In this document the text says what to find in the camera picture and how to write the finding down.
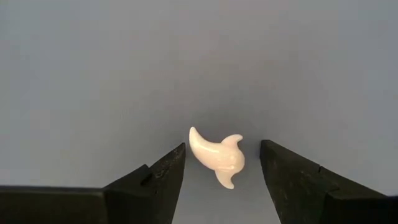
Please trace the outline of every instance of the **black plastic jaw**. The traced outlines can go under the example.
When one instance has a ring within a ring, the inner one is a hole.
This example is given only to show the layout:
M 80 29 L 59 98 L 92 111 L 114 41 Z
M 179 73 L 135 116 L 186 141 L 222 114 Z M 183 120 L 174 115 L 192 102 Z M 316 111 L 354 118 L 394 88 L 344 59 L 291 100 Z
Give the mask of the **black plastic jaw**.
M 270 140 L 261 166 L 281 224 L 398 223 L 398 197 L 348 180 Z
M 0 186 L 0 224 L 171 223 L 185 144 L 102 189 Z

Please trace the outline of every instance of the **small white object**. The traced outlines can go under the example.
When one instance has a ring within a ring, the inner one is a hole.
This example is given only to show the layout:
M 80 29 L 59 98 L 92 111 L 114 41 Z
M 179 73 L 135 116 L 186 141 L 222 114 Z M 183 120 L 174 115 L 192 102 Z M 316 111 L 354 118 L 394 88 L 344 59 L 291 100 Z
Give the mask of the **small white object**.
M 233 134 L 215 143 L 204 139 L 194 127 L 189 132 L 189 144 L 195 157 L 214 170 L 218 181 L 228 189 L 234 189 L 231 178 L 244 167 L 244 155 L 238 148 L 242 139 L 242 135 Z

